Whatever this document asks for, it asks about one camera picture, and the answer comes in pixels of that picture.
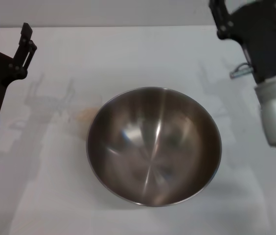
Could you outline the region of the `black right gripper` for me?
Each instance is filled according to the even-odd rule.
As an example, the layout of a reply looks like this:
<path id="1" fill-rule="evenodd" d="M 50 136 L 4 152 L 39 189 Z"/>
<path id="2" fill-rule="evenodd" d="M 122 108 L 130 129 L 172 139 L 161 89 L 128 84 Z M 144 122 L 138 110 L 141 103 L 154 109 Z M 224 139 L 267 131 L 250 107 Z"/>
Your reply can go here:
<path id="1" fill-rule="evenodd" d="M 239 43 L 257 84 L 276 76 L 276 0 L 256 0 L 229 13 L 224 0 L 210 0 L 219 39 Z"/>

